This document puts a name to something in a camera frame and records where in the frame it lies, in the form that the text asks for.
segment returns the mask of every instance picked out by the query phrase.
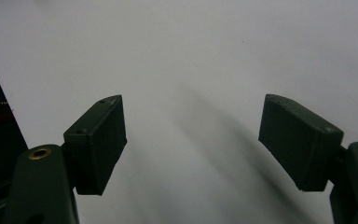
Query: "white surface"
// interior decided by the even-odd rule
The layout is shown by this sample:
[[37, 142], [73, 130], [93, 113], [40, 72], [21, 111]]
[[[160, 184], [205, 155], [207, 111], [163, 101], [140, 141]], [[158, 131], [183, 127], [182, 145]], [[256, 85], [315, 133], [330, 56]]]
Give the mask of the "white surface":
[[330, 187], [298, 192], [257, 135], [276, 93], [358, 141], [358, 1], [0, 0], [0, 82], [29, 147], [123, 95], [81, 223], [333, 223]]

